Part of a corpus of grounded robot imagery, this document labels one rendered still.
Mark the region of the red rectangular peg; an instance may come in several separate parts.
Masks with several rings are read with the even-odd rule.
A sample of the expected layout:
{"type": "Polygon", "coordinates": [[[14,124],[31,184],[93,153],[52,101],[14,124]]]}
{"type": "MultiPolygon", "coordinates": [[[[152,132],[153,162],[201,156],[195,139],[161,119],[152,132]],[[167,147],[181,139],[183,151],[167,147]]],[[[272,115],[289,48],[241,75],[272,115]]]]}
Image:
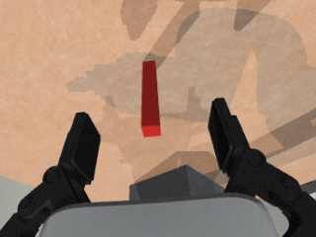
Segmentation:
{"type": "Polygon", "coordinates": [[[142,62],[141,129],[144,137],[161,135],[155,60],[142,62]]]}

